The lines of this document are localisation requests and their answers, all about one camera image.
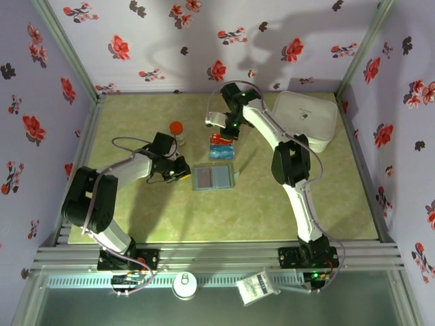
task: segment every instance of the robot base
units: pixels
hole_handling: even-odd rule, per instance
[[[131,257],[147,264],[152,270],[157,270],[158,256],[160,250],[158,249],[137,249],[136,242],[132,240],[126,253],[127,257]],[[100,249],[100,256],[98,259],[98,271],[112,271],[112,270],[141,270],[142,265],[133,263],[129,260],[121,259],[112,255],[106,250]]]
[[[323,235],[314,241],[305,242],[299,239],[300,247],[283,247],[278,249],[279,266],[281,268],[315,268],[330,269],[339,265],[337,250],[330,247],[328,239]]]

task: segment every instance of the red bottle cap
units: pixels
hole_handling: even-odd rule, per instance
[[[174,121],[169,125],[171,134],[181,134],[183,132],[183,124],[180,121]]]

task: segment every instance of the glass panel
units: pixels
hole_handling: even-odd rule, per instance
[[[401,325],[385,272],[343,272],[319,295],[284,290],[248,307],[236,287],[199,289],[190,301],[170,288],[109,293],[48,289],[37,325]]]

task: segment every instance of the aluminum frame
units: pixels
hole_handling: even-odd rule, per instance
[[[347,250],[345,265],[340,272],[387,271],[389,283],[403,326],[422,325],[417,304],[410,292],[399,250],[394,243],[377,240],[344,241]],[[160,261],[157,273],[174,274],[181,271],[210,273],[258,272],[267,268],[271,273],[279,268],[278,248],[298,247],[296,241],[270,242],[183,242],[138,244],[139,248],[158,248]],[[32,276],[27,282],[13,325],[35,325],[44,302],[47,283],[52,275],[76,275],[77,279],[97,272],[99,246],[93,244],[60,244],[40,248],[31,266]],[[338,248],[340,260],[342,249]],[[298,269],[309,272],[311,269]],[[114,275],[119,272],[102,272]]]
[[[395,0],[384,0],[372,22],[360,46],[360,50],[353,59],[351,66],[338,91],[338,97],[343,93],[345,86],[349,83],[355,73],[356,67],[360,64],[362,57],[370,47],[376,36],[381,23]],[[96,100],[92,84],[74,52],[71,44],[54,17],[46,0],[33,0],[33,3],[43,16],[47,25],[59,42],[65,56],[85,85],[91,98]],[[97,132],[97,125],[101,116],[105,97],[98,99],[96,106],[91,109],[89,119],[86,122],[86,129],[82,135],[82,143],[76,158],[76,166],[87,163],[92,143]],[[364,157],[358,146],[353,141],[353,130],[350,123],[343,117],[343,123],[351,143],[353,156],[357,163],[358,172],[362,180],[364,191],[368,199],[372,217],[377,229],[379,240],[351,240],[343,241],[347,250],[347,258],[341,272],[364,270],[386,270],[396,306],[403,325],[422,325],[421,316],[417,309],[409,281],[404,271],[404,264],[399,250],[393,240],[387,234],[387,228],[379,214],[379,205],[370,196],[373,194],[373,185],[370,176],[364,170]],[[95,244],[67,244],[71,224],[58,220],[58,234],[53,239],[53,247],[39,248],[33,265],[31,275],[27,279],[20,304],[13,322],[13,325],[35,325],[41,305],[44,302],[47,282],[53,274],[76,274],[77,277],[97,271],[97,260],[99,246]],[[161,250],[158,273],[176,273],[189,270],[194,273],[231,273],[231,272],[257,272],[264,267],[272,273],[282,272],[279,269],[278,251],[279,247],[298,247],[296,241],[269,241],[269,242],[183,242],[183,243],[151,243],[138,244],[139,248],[158,248]],[[343,250],[338,247],[340,261],[343,259]]]

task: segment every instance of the robotic arm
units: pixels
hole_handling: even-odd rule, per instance
[[[95,182],[106,168],[79,168],[63,203],[62,216],[78,227],[85,227],[91,196],[94,195],[92,214],[86,226],[91,238],[121,255],[134,259],[142,257],[138,256],[135,241],[121,230],[113,218],[116,192],[137,179],[155,173],[161,174],[167,183],[188,177],[190,167],[184,157],[178,155],[176,147],[172,136],[158,132],[152,143],[135,151],[132,160],[104,174],[97,185],[96,194],[92,193]],[[116,258],[112,258],[112,267],[131,267],[125,261],[116,262]]]
[[[272,174],[286,191],[298,226],[299,254],[289,257],[292,261],[290,265],[294,265],[294,268],[321,267],[325,261],[331,261],[336,267],[338,260],[333,258],[336,257],[336,249],[330,247],[328,238],[317,227],[319,222],[309,186],[304,186],[309,178],[309,152],[282,132],[283,128],[272,113],[262,106],[261,96],[254,89],[242,92],[236,84],[228,84],[221,89],[221,95],[230,112],[207,112],[206,125],[219,126],[222,138],[234,140],[238,139],[242,124],[255,127],[274,151]],[[294,138],[308,146],[305,135],[295,135]]]

